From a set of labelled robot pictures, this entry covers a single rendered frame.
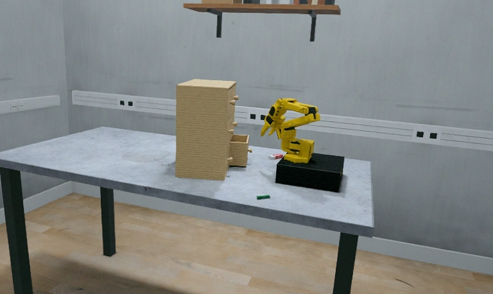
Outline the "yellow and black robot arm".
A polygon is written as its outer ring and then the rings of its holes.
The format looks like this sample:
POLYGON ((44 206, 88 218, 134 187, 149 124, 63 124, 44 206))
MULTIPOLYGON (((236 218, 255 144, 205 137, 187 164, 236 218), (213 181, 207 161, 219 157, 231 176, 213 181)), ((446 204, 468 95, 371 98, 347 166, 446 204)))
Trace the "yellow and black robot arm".
POLYGON ((318 108, 312 105, 306 105, 298 103, 296 99, 284 99, 280 98, 274 105, 271 106, 269 115, 272 118, 283 116, 287 110, 293 110, 305 116, 285 121, 282 123, 281 128, 281 148, 283 151, 288 152, 284 155, 284 160, 289 160, 294 163, 308 163, 311 158, 311 143, 312 140, 297 139, 295 127, 313 123, 320 120, 320 114, 317 114, 318 108), (292 104, 294 103, 294 104, 292 104), (300 107, 303 106, 303 107, 300 107), (307 107, 307 108, 305 108, 307 107), (298 125, 298 126, 295 126, 298 125), (291 141, 291 142, 290 142, 291 141))

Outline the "red and white eraser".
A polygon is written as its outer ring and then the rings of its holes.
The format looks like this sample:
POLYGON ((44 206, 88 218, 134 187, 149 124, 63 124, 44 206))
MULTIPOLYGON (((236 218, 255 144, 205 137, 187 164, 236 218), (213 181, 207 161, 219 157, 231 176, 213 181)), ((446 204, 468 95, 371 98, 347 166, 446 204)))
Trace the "red and white eraser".
POLYGON ((283 155, 280 154, 280 153, 278 153, 278 154, 275 154, 275 155, 269 155, 268 158, 274 160, 274 159, 283 158, 283 155))

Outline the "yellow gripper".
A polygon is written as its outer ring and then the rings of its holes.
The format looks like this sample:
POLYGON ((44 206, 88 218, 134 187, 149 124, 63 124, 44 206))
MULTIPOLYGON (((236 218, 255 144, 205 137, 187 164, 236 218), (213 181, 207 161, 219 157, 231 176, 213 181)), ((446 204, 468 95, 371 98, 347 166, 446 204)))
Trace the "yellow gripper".
POLYGON ((278 139, 282 139, 281 137, 281 128, 282 123, 286 118, 284 116, 272 118, 269 114, 265 117, 265 124, 263 129, 261 130, 261 137, 265 134, 265 132, 270 128, 272 128, 269 132, 269 135, 272 135, 274 131, 277 131, 278 139))

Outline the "tan wooden chest of drawers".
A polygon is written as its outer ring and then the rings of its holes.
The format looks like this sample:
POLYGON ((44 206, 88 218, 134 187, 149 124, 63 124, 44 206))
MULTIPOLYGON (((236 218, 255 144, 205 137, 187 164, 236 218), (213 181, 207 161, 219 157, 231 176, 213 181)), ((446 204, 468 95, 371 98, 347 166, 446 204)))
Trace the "tan wooden chest of drawers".
POLYGON ((235 110, 227 118, 232 84, 194 79, 177 85, 175 177, 225 181, 227 120, 235 110))

